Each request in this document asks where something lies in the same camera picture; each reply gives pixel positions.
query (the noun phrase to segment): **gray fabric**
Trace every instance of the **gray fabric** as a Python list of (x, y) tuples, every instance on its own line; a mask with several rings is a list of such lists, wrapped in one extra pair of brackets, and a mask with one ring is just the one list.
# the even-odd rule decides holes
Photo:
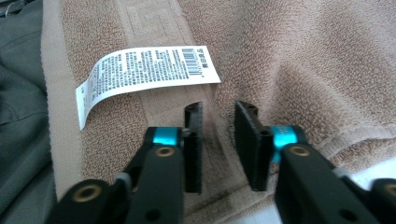
[(42, 1), (0, 20), (0, 223), (42, 223), (55, 203), (41, 26)]
[(51, 164), (41, 171), (3, 214), (0, 223), (44, 223), (49, 208), (55, 205), (54, 178)]

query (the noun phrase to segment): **screw hole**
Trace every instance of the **screw hole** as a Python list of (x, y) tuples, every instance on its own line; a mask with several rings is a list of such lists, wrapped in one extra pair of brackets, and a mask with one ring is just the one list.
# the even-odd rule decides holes
[(172, 156), (175, 153), (175, 150), (170, 147), (160, 147), (155, 153), (159, 157), (168, 157)]
[(73, 200), (77, 203), (85, 203), (98, 197), (102, 192), (102, 188), (97, 185), (87, 185), (78, 189), (74, 195)]
[(303, 147), (292, 147), (290, 152), (297, 156), (309, 156), (309, 151)]
[(356, 215), (353, 212), (347, 209), (341, 209), (338, 213), (340, 214), (341, 217), (343, 217), (348, 221), (356, 222), (358, 220), (358, 217), (356, 217)]
[(161, 212), (157, 209), (151, 209), (146, 213), (146, 220), (150, 222), (157, 221), (161, 217)]

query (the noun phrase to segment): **clamp jaw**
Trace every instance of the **clamp jaw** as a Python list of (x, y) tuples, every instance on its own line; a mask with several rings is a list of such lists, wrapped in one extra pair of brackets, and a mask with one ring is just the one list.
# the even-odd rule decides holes
[(235, 104), (235, 144), (254, 191), (265, 191), (272, 161), (280, 161), (276, 206), (283, 223), (396, 223), (396, 180), (371, 191), (340, 174), (297, 126), (262, 126), (255, 105)]
[(182, 223), (183, 191), (201, 193), (202, 103), (184, 109), (185, 128), (149, 127), (116, 181), (72, 187), (47, 223)]

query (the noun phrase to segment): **brown towel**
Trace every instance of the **brown towel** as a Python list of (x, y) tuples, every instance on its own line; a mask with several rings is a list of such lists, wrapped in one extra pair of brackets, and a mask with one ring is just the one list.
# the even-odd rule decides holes
[[(355, 172), (396, 156), (394, 1), (63, 0), (44, 2), (43, 66), (58, 197), (85, 178), (112, 181), (148, 126), (182, 126), (205, 104), (204, 193), (186, 223), (227, 222), (271, 202), (251, 192), (233, 148), (233, 104), (265, 125), (300, 125)], [(75, 87), (118, 49), (207, 45), (222, 84), (115, 96), (78, 130)]]

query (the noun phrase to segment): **white surface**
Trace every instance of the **white surface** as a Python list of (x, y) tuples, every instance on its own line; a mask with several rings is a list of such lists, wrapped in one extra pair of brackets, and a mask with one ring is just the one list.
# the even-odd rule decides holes
[(123, 49), (99, 60), (76, 88), (79, 128), (106, 98), (160, 87), (220, 83), (206, 46)]
[[(378, 178), (396, 179), (396, 158), (383, 161), (367, 170), (360, 171), (352, 176), (352, 179), (362, 188), (369, 189), (372, 181)], [(281, 224), (275, 205), (262, 209), (260, 212), (248, 217), (236, 220), (232, 224)]]

